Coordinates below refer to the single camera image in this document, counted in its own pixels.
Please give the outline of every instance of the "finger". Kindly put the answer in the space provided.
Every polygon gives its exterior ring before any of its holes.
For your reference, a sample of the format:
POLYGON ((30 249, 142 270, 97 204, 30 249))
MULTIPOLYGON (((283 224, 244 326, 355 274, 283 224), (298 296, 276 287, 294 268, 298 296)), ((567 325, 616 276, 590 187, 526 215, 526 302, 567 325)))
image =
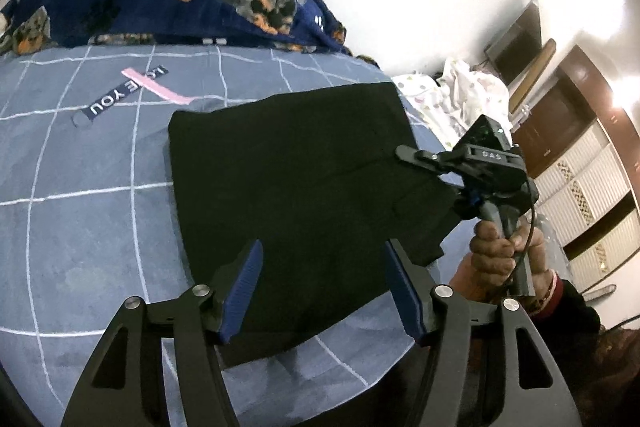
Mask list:
MULTIPOLYGON (((511 236, 511 244, 514 246, 515 251, 524 250, 529 237, 529 230, 530 226, 526 225, 517 229, 516 233, 511 236)), ((532 272, 538 273, 546 270, 545 235, 537 227, 533 228, 533 234, 531 235, 529 259, 532 272)))
POLYGON ((484 286, 502 286, 508 278, 508 275, 500 275, 497 273, 478 273, 478 282, 484 286))
POLYGON ((485 241, 476 236, 469 242, 469 249, 474 253, 489 257, 512 257, 513 245, 508 239, 494 239, 485 241))
POLYGON ((500 237, 498 227, 493 221, 478 221, 474 227, 474 233, 485 241, 492 241, 500 237))
POLYGON ((471 266, 483 273, 509 275, 516 267, 516 262, 511 257, 487 257, 475 253, 471 256, 471 266))

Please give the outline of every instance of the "television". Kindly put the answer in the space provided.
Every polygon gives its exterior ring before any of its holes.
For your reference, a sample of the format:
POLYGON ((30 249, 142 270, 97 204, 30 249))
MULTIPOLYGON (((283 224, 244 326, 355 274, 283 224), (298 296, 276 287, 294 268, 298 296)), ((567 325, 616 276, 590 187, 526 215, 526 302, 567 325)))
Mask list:
POLYGON ((500 79, 509 86, 542 49, 538 0, 531 0, 510 28, 485 49, 500 79))

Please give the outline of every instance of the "person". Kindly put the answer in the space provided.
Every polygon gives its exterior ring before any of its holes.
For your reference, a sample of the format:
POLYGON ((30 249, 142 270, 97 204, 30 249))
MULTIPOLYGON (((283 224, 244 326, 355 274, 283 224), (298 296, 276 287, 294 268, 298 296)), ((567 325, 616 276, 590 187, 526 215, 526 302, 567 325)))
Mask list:
MULTIPOLYGON (((474 233, 449 284, 466 299, 486 302, 510 276, 529 226, 501 239, 494 223, 479 221, 474 233)), ((583 425, 640 425, 640 332, 604 331, 576 288, 547 266, 544 235, 535 227, 529 259, 536 296, 519 300, 556 360, 583 425)))

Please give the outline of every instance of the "navy blue blanket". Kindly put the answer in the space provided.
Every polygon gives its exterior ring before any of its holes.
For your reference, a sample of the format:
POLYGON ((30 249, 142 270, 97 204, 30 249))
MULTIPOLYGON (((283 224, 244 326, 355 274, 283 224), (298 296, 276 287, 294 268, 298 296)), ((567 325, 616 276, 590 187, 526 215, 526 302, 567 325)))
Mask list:
POLYGON ((348 52, 322 0, 10 0, 0 44, 18 55, 87 44, 202 44, 348 52))

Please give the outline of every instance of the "red cuff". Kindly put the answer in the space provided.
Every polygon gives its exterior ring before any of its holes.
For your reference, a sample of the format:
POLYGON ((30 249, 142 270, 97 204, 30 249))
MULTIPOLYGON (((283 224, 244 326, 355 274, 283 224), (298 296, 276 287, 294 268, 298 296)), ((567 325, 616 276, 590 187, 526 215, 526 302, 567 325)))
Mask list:
POLYGON ((545 307, 542 308, 533 317, 531 317, 532 320, 543 321, 544 319, 549 318, 554 313, 554 311, 556 311, 556 308, 560 303, 560 299, 562 299, 562 293, 564 291, 564 283, 562 282, 562 279, 560 279, 557 273, 555 274, 555 277, 556 277, 556 281, 555 281, 556 287, 554 288, 553 294, 549 298, 545 307))

